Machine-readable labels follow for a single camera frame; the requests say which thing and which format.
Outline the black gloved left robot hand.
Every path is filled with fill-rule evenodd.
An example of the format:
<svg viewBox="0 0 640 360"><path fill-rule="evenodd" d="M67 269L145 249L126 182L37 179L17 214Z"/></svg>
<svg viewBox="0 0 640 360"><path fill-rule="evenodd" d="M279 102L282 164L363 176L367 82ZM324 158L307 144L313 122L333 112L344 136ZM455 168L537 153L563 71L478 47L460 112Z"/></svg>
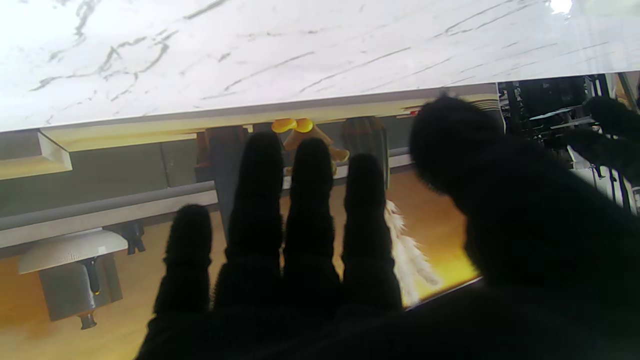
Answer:
<svg viewBox="0 0 640 360"><path fill-rule="evenodd" d="M567 145L595 166L621 173L634 187L640 185L640 116L620 101L594 96L585 109L599 123L602 133L572 129L564 135Z"/></svg>

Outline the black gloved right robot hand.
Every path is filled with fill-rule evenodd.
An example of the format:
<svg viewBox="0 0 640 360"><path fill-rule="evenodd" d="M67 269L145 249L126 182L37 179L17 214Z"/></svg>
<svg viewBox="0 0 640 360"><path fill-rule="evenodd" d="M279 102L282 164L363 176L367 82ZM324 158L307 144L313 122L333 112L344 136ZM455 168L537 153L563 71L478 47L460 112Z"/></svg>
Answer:
<svg viewBox="0 0 640 360"><path fill-rule="evenodd" d="M210 289L210 213L176 212L138 360L639 358L639 217L462 99L425 103L409 137L425 184L466 218L471 285L405 310L382 168L350 158L343 275L333 264L329 148L298 148L282 221L273 132L246 142Z"/></svg>

